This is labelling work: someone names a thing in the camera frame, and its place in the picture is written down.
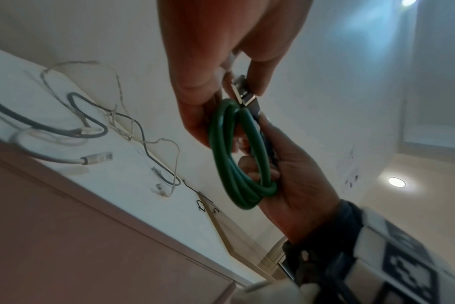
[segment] recessed light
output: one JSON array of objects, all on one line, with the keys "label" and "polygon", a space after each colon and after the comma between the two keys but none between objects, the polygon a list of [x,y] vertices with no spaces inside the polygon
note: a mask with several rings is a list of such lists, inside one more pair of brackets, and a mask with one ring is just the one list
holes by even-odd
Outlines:
[{"label": "recessed light", "polygon": [[389,184],[393,185],[394,187],[403,188],[406,186],[406,182],[397,177],[390,177],[388,181]]},{"label": "recessed light", "polygon": [[418,0],[402,0],[402,6],[403,7],[408,7],[416,3]]}]

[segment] dark sleeve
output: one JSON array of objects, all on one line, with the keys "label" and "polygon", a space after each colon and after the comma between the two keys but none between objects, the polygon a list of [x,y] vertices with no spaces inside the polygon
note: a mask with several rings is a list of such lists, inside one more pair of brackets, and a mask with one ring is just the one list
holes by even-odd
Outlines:
[{"label": "dark sleeve", "polygon": [[282,249],[296,283],[316,282],[319,274],[324,273],[329,262],[341,252],[352,256],[362,226],[362,211],[353,203],[341,200],[335,218],[297,244],[286,242]]}]

